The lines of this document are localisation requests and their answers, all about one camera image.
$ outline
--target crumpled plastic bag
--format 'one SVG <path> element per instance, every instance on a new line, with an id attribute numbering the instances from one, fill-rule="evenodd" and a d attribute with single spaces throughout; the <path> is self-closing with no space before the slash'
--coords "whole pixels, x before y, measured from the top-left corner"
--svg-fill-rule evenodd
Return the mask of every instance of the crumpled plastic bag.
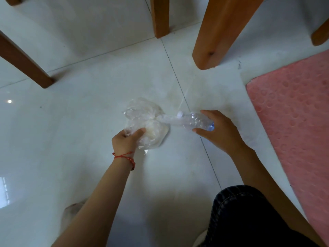
<path id="1" fill-rule="evenodd" d="M 140 149 L 158 147 L 169 131 L 167 124 L 156 119 L 164 115 L 161 107 L 147 99 L 131 100 L 123 114 L 128 119 L 124 129 L 126 136 L 132 135 L 142 127 L 146 128 L 146 132 L 137 142 Z"/>

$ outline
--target dark denim jeans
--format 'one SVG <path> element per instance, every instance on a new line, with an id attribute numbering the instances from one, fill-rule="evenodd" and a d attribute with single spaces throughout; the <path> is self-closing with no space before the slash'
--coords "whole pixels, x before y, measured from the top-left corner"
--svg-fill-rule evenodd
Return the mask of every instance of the dark denim jeans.
<path id="1" fill-rule="evenodd" d="M 216 196 L 207 236 L 200 246 L 318 245 L 290 229 L 259 190 L 238 185 Z"/>

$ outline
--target person's left hand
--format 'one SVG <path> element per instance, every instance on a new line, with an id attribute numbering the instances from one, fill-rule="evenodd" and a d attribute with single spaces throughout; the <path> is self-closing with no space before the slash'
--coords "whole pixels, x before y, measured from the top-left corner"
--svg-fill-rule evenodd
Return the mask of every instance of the person's left hand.
<path id="1" fill-rule="evenodd" d="M 134 156 L 134 152 L 137 147 L 137 141 L 146 132 L 146 128 L 138 129 L 133 135 L 126 137 L 124 130 L 115 135 L 112 139 L 113 150 L 116 156 L 133 152 L 131 156 Z"/>

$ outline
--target wooden table leg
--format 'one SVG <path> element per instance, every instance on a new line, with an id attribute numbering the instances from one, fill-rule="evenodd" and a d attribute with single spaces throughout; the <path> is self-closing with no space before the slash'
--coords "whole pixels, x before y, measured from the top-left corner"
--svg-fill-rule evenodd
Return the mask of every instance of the wooden table leg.
<path id="1" fill-rule="evenodd" d="M 193 59 L 201 70 L 216 67 L 263 0 L 209 0 Z"/>
<path id="2" fill-rule="evenodd" d="M 169 34 L 169 0 L 151 0 L 151 13 L 155 37 Z"/>
<path id="3" fill-rule="evenodd" d="M 22 3 L 22 0 L 6 0 L 6 2 L 7 2 L 10 6 L 15 6 L 15 5 L 18 5 L 18 4 Z"/>
<path id="4" fill-rule="evenodd" d="M 329 19 L 326 20 L 311 36 L 314 46 L 319 46 L 329 39 Z"/>
<path id="5" fill-rule="evenodd" d="M 50 78 L 32 59 L 30 59 L 30 57 L 28 57 L 1 31 L 0 57 L 17 67 L 43 88 L 47 88 L 54 83 L 52 78 Z"/>

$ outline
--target textured mat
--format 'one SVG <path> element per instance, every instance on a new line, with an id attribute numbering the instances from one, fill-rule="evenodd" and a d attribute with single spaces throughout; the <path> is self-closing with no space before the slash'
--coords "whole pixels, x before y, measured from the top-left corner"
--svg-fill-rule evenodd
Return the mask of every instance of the textured mat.
<path id="1" fill-rule="evenodd" d="M 247 92 L 310 224 L 329 246 L 329 50 L 254 78 Z"/>

